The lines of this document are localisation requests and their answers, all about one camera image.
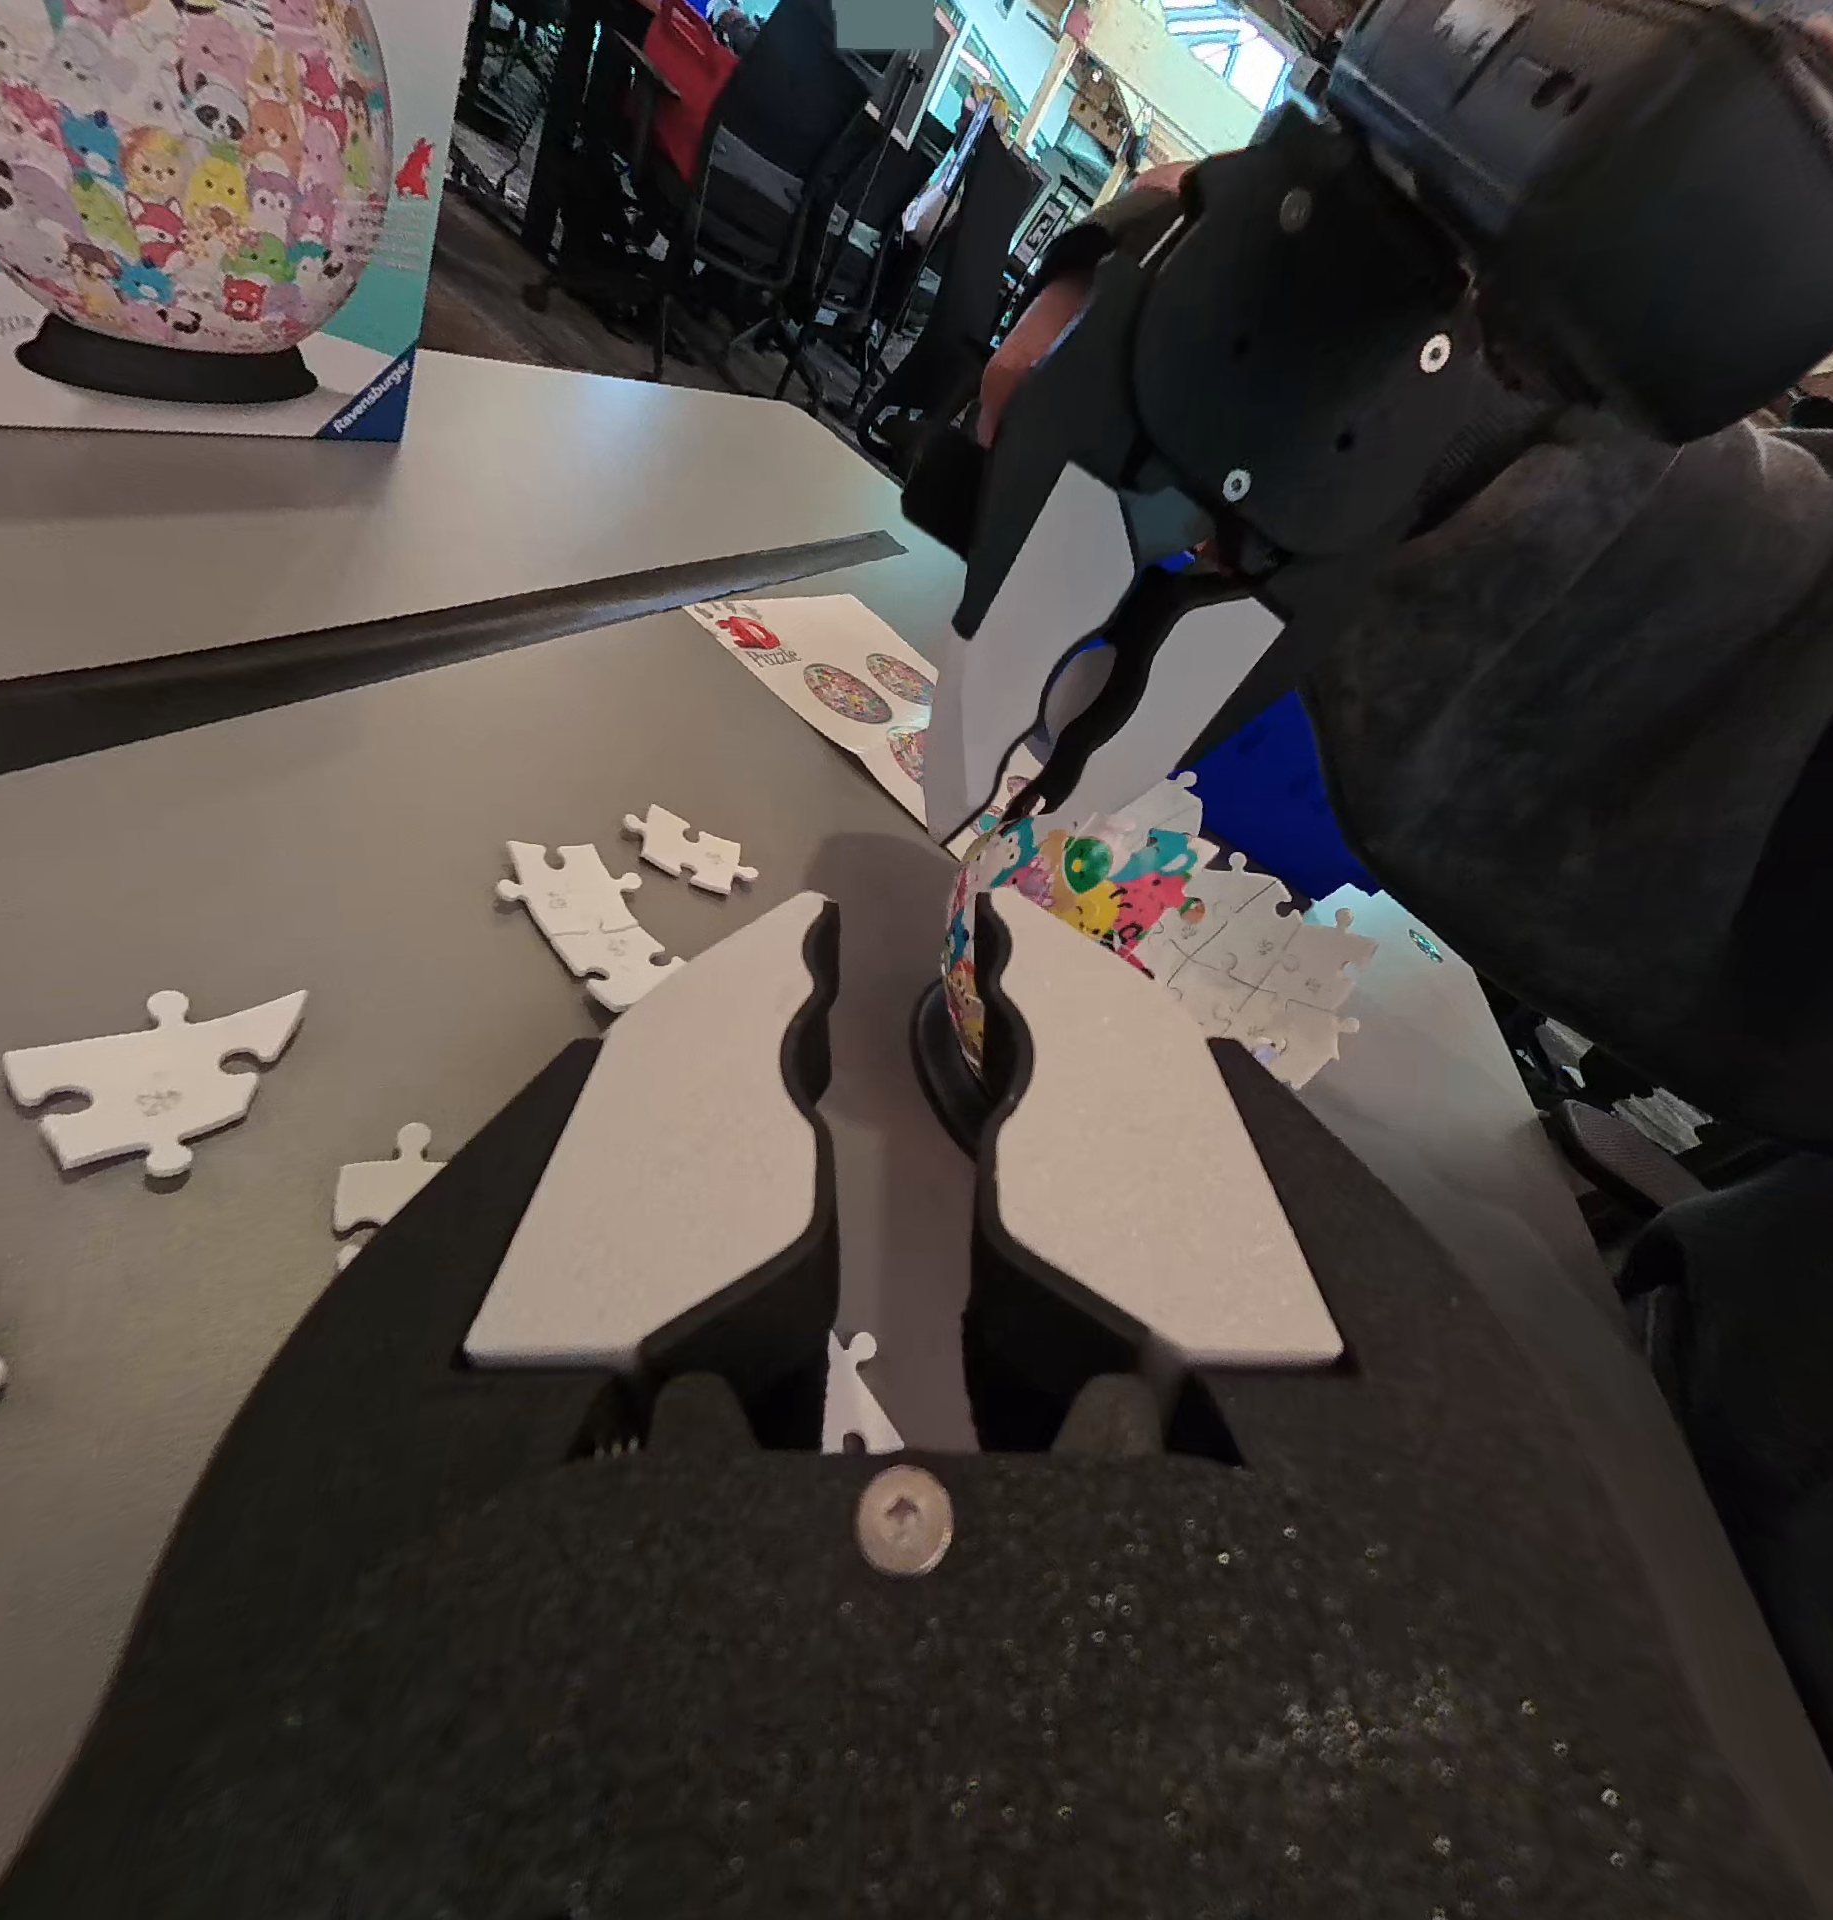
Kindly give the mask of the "black office chair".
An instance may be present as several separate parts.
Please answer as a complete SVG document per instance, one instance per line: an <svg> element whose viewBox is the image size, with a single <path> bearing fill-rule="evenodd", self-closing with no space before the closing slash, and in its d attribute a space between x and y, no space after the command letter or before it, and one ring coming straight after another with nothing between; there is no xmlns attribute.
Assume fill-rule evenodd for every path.
<svg viewBox="0 0 1833 1920"><path fill-rule="evenodd" d="M916 46L864 46L892 4L718 10L727 75L692 147L682 262L730 312L716 360L882 450L882 421L964 391L1049 178L989 30L1010 4L911 4Z"/></svg>

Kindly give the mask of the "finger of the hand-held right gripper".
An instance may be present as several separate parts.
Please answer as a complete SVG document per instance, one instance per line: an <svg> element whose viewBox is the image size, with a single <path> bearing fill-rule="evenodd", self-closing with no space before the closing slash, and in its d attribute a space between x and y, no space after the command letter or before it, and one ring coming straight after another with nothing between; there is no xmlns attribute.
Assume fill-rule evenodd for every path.
<svg viewBox="0 0 1833 1920"><path fill-rule="evenodd" d="M1288 632L1263 601L1207 575L1156 573L1102 637L1050 675L1029 745L1044 767L1014 820L1121 813L1184 765Z"/></svg>
<svg viewBox="0 0 1833 1920"><path fill-rule="evenodd" d="M975 632L952 656L952 833L990 805L1066 661L1104 632L1137 573L1116 492L1066 466Z"/></svg>

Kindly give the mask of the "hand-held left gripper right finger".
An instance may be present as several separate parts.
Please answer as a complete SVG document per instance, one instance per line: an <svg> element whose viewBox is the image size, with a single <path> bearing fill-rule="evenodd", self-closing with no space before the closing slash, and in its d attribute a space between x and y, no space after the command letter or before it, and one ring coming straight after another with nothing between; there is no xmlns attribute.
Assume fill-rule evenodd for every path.
<svg viewBox="0 0 1833 1920"><path fill-rule="evenodd" d="M1200 1027L1020 893L978 900L990 1251L1171 1373L1327 1371L1343 1339Z"/></svg>

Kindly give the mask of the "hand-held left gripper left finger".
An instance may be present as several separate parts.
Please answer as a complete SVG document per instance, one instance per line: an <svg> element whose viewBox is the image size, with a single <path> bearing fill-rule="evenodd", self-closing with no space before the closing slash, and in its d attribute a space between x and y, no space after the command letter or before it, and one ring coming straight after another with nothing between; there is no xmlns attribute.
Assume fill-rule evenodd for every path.
<svg viewBox="0 0 1833 1920"><path fill-rule="evenodd" d="M471 1322L474 1367L820 1366L839 932L833 900L793 896L616 1020Z"/></svg>

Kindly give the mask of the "printed instruction leaflet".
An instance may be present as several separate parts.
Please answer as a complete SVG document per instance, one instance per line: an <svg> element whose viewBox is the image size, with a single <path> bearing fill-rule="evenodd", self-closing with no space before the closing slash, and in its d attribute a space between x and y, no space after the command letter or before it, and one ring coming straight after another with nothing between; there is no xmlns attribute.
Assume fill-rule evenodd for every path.
<svg viewBox="0 0 1833 1920"><path fill-rule="evenodd" d="M926 824L932 668L882 617L846 593L700 601L686 614L917 826Z"/></svg>

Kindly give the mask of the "person's right hand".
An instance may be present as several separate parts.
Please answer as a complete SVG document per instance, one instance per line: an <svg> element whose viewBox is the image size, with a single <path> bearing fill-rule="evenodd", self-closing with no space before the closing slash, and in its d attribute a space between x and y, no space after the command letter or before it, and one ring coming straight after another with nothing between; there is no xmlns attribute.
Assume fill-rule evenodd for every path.
<svg viewBox="0 0 1833 1920"><path fill-rule="evenodd" d="M983 368L975 418L980 449L995 447L1008 403L1080 318L1098 269L1112 254L1145 254L1157 243L1172 222L1171 205L1194 171L1197 162L1188 160L1145 171L1050 245L1033 299Z"/></svg>

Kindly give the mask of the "colourful puzzle ball box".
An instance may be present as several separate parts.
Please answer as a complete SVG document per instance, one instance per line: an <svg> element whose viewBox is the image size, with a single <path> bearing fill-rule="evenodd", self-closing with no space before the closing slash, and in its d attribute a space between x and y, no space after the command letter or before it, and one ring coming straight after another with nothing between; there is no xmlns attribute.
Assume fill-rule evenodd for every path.
<svg viewBox="0 0 1833 1920"><path fill-rule="evenodd" d="M399 443L468 3L0 3L0 430Z"/></svg>

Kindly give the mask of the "partly built white puzzle ball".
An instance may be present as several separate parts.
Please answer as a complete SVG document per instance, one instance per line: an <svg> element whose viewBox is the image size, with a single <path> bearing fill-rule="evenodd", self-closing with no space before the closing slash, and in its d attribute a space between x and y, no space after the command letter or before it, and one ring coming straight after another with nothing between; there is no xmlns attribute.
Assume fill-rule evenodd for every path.
<svg viewBox="0 0 1833 1920"><path fill-rule="evenodd" d="M1276 1080L1304 1090L1357 1034L1346 1003L1376 944L1349 908L1296 912L1288 890L1220 855L1191 776L1172 776L1114 815L1073 822L985 810L956 843L939 981L911 1020L911 1056L932 1115L970 1154L993 1110L983 1090L983 1001L973 966L975 905L1010 891L1128 963L1209 1039L1240 1045Z"/></svg>

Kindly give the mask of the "puzzle pieces group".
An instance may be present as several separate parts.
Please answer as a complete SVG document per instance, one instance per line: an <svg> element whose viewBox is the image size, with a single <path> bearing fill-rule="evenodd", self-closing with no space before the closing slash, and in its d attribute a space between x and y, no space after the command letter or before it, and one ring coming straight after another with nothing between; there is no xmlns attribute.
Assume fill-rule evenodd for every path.
<svg viewBox="0 0 1833 1920"><path fill-rule="evenodd" d="M666 809L649 820L628 816L625 829L643 839L643 853L658 855L658 873L683 875L716 899L735 881L752 884L755 869L737 863L740 846L703 837L695 855L659 855L687 833ZM612 876L592 844L562 846L556 855L531 843L508 843L515 876L497 881L497 900L522 905L593 1001L622 1011L672 973L662 951L634 922L628 899L641 875ZM192 1140L203 1140L249 1116L256 1076L231 1071L249 1058L256 1070L274 1066L305 1019L305 990L231 1011L190 1020L188 1001L160 990L143 1006L148 1025L106 1037L14 1048L2 1056L5 1084L18 1108L43 1112L75 1095L76 1112L52 1112L39 1122L57 1170L82 1170L116 1157L141 1156L155 1180L180 1180L192 1165ZM429 1157L430 1130L409 1122L399 1130L394 1156L339 1168L333 1233L342 1236L339 1272L359 1251L348 1236L382 1231L427 1187L443 1165ZM820 1427L825 1453L895 1453L900 1433L882 1413L860 1367L878 1353L867 1333L829 1336L828 1387Z"/></svg>

